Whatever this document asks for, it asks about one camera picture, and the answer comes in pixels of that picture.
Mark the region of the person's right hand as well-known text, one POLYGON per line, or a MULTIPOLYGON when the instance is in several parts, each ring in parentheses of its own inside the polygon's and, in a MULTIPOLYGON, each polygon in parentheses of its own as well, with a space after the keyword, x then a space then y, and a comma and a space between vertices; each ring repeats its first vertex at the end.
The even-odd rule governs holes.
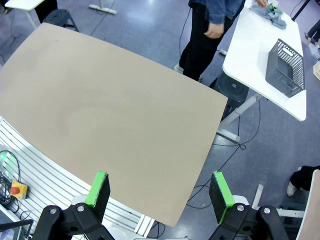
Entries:
POLYGON ((210 39, 218 39, 224 33, 224 24, 209 23, 208 29, 204 35, 210 39))

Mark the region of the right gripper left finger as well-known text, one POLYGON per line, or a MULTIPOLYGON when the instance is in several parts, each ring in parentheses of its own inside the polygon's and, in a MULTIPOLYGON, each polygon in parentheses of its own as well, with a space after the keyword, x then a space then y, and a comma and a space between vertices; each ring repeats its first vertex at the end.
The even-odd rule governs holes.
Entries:
POLYGON ((87 240, 111 240, 113 236, 102 225, 111 189, 109 175, 98 171, 83 202, 62 210, 57 205, 46 206, 37 222, 34 240, 71 240, 84 235, 87 240))

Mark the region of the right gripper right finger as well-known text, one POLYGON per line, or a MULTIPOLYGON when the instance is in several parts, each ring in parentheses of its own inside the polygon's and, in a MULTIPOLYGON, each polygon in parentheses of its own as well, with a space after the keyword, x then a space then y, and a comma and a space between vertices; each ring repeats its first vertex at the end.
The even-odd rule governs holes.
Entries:
POLYGON ((248 237, 251 240, 287 240, 289 237, 275 207, 235 202, 222 172, 212 173, 209 196, 218 226, 211 240, 233 240, 248 237))

